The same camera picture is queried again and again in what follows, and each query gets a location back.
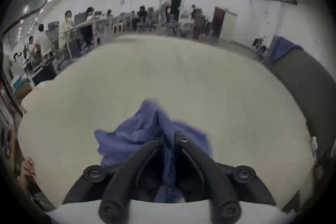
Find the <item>blue cloth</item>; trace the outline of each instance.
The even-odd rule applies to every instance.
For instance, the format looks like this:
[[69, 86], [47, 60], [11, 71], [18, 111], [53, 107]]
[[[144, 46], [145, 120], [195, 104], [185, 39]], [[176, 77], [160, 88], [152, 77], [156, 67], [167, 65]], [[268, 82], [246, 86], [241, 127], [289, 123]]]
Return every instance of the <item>blue cloth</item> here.
[[125, 120], [113, 132], [107, 133], [98, 129], [94, 134], [99, 143], [98, 152], [105, 154], [100, 164], [110, 166], [125, 162], [133, 152], [139, 150], [151, 138], [156, 137], [160, 129], [166, 135], [167, 145], [163, 148], [162, 186], [155, 202], [172, 203], [180, 198], [180, 193], [175, 187], [173, 151], [175, 133], [183, 132], [187, 139], [212, 157], [212, 148], [205, 133], [183, 123], [170, 121], [157, 102], [145, 100], [134, 117]]
[[303, 50], [303, 48], [300, 45], [296, 45], [287, 40], [286, 38], [280, 37], [275, 45], [275, 48], [271, 52], [269, 62], [271, 64], [275, 63], [276, 61], [284, 57], [292, 49]]

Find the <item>open door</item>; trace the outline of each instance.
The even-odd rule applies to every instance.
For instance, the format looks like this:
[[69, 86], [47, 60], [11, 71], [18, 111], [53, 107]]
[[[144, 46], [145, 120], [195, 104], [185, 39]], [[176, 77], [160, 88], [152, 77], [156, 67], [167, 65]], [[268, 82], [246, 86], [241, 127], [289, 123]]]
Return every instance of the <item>open door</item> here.
[[221, 8], [215, 8], [215, 13], [213, 14], [211, 28], [213, 30], [213, 36], [219, 37], [224, 21], [225, 11]]

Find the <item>woman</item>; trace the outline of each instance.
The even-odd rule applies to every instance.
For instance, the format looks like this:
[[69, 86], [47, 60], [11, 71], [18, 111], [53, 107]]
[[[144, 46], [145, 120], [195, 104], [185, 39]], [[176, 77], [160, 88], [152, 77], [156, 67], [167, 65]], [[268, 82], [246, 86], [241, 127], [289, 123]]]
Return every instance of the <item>woman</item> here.
[[[86, 10], [86, 16], [85, 20], [92, 20], [93, 14], [95, 12], [95, 9], [93, 7], [88, 7]], [[92, 33], [92, 26], [85, 26], [81, 29], [81, 33], [84, 36], [84, 42], [86, 43], [87, 46], [91, 45], [91, 41], [93, 40], [93, 33]]]
[[72, 12], [70, 10], [65, 12], [65, 21], [61, 24], [59, 28], [58, 47], [60, 50], [65, 47], [65, 32], [73, 28], [74, 26], [71, 17]]
[[86, 10], [85, 20], [92, 20], [94, 11], [95, 11], [95, 9], [93, 7], [88, 7], [87, 10]]

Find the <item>white table surface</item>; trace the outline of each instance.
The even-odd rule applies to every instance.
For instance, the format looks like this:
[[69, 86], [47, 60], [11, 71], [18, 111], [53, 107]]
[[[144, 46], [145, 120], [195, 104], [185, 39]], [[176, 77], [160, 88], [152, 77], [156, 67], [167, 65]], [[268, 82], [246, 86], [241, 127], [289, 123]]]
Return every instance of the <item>white table surface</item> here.
[[261, 63], [192, 41], [132, 37], [90, 52], [27, 107], [20, 148], [56, 207], [100, 164], [94, 131], [113, 131], [146, 98], [207, 132], [215, 161], [253, 167], [280, 207], [313, 166], [303, 114]]

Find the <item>man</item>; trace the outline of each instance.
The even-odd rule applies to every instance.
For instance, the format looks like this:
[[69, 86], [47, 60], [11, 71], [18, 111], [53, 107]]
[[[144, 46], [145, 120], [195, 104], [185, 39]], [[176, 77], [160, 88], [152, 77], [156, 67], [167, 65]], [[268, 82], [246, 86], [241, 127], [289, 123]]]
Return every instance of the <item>man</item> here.
[[146, 11], [145, 6], [141, 6], [137, 14], [143, 22], [146, 21], [147, 11]]
[[29, 37], [29, 43], [26, 45], [32, 67], [38, 66], [42, 62], [41, 47], [34, 44], [33, 36]]
[[195, 17], [194, 32], [192, 33], [193, 39], [198, 39], [199, 35], [205, 33], [205, 16], [203, 16], [202, 9], [197, 9], [197, 16]]
[[191, 12], [191, 18], [195, 19], [197, 15], [197, 9], [195, 5], [191, 6], [192, 12]]
[[53, 43], [50, 41], [49, 37], [47, 37], [43, 24], [40, 24], [38, 29], [40, 34], [37, 37], [36, 43], [41, 46], [41, 54], [45, 60], [48, 58], [48, 53], [53, 49]]

